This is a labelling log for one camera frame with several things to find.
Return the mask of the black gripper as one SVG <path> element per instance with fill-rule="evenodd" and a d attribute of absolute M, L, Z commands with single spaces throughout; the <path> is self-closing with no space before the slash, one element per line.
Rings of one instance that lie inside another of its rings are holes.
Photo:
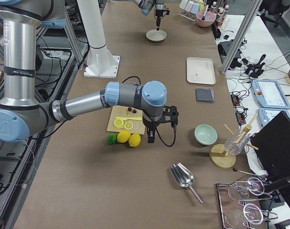
<path fill-rule="evenodd" d="M 156 19 L 156 30 L 159 31 L 160 30 L 160 24 L 161 24 L 161 19 L 165 16 L 165 15 L 169 15 L 170 14 L 170 10 L 168 8 L 160 10 L 160 9 L 155 9 L 154 12 L 154 17 Z"/>
<path fill-rule="evenodd" d="M 170 123 L 174 132 L 177 130 L 178 125 L 178 110 L 176 106 L 164 106 L 161 114 L 157 116 L 149 115 L 143 110 L 143 123 L 146 126 L 148 143 L 155 142 L 155 131 L 159 124 Z"/>

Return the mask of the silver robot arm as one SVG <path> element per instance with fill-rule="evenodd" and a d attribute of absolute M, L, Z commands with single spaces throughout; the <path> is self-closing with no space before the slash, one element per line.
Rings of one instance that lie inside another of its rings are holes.
<path fill-rule="evenodd" d="M 133 2 L 141 9 L 142 14 L 149 15 L 154 9 L 154 17 L 156 19 L 156 30 L 160 30 L 161 19 L 165 15 L 170 14 L 169 8 L 166 8 L 163 0 L 133 0 Z"/>
<path fill-rule="evenodd" d="M 34 97 L 36 29 L 66 25 L 62 0 L 0 0 L 4 36 L 4 97 L 0 100 L 0 140 L 19 142 L 57 123 L 115 105 L 143 111 L 148 142 L 157 126 L 177 128 L 178 112 L 167 106 L 167 89 L 158 81 L 145 85 L 111 81 L 105 89 L 74 99 L 40 103 Z"/>

